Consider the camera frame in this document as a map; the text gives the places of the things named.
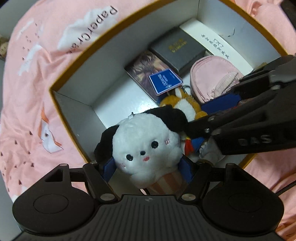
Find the white box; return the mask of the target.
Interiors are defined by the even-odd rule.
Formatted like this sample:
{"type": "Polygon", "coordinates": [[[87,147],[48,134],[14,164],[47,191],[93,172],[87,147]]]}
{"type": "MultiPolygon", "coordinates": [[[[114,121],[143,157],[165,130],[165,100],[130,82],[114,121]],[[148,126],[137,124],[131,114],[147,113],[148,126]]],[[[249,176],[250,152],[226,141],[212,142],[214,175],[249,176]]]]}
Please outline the white box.
{"type": "Polygon", "coordinates": [[[180,28],[203,45],[209,53],[231,62],[243,75],[247,75],[253,67],[222,37],[196,19],[190,19],[180,28]]]}

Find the white striped plush puppy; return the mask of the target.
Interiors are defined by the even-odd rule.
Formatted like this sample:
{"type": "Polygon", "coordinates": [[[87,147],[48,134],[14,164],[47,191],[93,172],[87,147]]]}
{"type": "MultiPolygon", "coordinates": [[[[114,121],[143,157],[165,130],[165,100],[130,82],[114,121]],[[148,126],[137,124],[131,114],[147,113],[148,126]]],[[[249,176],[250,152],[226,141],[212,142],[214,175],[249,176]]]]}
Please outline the white striped plush puppy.
{"type": "Polygon", "coordinates": [[[114,160],[137,189],[177,194],[184,186],[178,171],[183,156],[180,133],[188,120],[171,105],[132,114],[106,129],[94,155],[100,169],[114,160]]]}

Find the pink zip pouch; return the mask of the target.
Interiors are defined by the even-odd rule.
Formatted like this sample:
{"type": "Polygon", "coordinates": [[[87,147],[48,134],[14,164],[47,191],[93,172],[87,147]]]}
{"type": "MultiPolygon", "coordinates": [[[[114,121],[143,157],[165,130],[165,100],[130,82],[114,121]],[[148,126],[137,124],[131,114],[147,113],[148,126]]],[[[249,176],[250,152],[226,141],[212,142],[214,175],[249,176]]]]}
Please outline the pink zip pouch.
{"type": "Polygon", "coordinates": [[[206,56],[191,67],[191,94],[200,103],[205,103],[225,94],[242,77],[243,74],[228,60],[219,56],[206,56]]]}

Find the orange white fox plush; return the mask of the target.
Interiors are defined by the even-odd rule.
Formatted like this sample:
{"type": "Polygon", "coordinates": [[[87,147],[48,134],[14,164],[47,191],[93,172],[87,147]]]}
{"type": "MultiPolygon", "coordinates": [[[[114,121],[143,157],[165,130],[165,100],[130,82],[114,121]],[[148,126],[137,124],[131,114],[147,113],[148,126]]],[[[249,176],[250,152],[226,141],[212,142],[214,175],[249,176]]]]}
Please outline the orange white fox plush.
{"type": "Polygon", "coordinates": [[[198,102],[181,87],[171,90],[168,96],[159,104],[160,107],[167,105],[181,110],[189,122],[208,115],[205,111],[201,110],[198,102]]]}

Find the blue card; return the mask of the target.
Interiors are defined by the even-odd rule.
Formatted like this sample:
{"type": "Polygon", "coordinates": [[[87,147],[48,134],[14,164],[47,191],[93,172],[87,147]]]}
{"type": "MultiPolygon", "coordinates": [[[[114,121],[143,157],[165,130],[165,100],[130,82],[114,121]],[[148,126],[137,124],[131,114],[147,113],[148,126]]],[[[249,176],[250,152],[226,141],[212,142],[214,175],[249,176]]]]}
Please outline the blue card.
{"type": "Polygon", "coordinates": [[[149,76],[149,81],[157,96],[183,84],[182,79],[171,69],[165,69],[149,76]]]}

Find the black square gift box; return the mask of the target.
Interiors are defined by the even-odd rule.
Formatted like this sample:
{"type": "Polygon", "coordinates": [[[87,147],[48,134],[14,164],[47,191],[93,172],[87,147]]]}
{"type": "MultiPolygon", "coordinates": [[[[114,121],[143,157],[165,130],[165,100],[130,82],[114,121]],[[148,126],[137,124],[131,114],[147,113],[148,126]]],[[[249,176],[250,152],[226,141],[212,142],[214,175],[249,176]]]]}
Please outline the black square gift box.
{"type": "Polygon", "coordinates": [[[154,53],[177,75],[183,76],[199,59],[204,57],[206,48],[181,28],[173,28],[149,45],[154,53]]]}

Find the illustrated dark card box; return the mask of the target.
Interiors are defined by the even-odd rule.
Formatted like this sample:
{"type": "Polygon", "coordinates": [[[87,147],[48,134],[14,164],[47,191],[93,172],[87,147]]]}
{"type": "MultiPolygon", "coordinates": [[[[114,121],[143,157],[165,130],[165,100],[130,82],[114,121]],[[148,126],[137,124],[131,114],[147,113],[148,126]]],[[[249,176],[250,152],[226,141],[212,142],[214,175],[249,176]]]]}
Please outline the illustrated dark card box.
{"type": "Polygon", "coordinates": [[[151,51],[144,51],[125,67],[127,74],[157,103],[166,97],[166,94],[157,96],[149,76],[168,69],[161,59],[151,51]]]}

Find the orange cardboard box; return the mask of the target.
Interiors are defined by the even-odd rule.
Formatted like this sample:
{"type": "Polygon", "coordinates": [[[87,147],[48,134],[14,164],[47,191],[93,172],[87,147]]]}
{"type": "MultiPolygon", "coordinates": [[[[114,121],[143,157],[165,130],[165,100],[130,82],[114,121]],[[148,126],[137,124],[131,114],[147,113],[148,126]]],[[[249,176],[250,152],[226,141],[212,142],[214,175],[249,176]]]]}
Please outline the orange cardboard box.
{"type": "Polygon", "coordinates": [[[85,163],[101,133],[156,103],[125,72],[150,42],[173,27],[195,36],[203,23],[243,59],[243,73],[285,56],[276,38],[231,1],[155,1],[118,23],[86,49],[50,92],[59,116],[85,163]]]}

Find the pink cloud-print duvet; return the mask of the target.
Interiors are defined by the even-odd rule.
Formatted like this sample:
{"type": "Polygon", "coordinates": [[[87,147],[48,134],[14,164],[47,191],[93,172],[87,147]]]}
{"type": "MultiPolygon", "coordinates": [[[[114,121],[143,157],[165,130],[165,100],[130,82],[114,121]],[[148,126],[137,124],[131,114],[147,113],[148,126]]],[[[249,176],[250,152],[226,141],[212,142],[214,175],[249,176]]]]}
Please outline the pink cloud-print duvet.
{"type": "Polygon", "coordinates": [[[279,197],[239,164],[210,171],[202,201],[143,195],[119,169],[118,201],[97,201],[85,163],[50,89],[95,41],[155,1],[38,1],[19,20],[4,66],[1,172],[13,198],[17,240],[280,240],[279,197]]]}

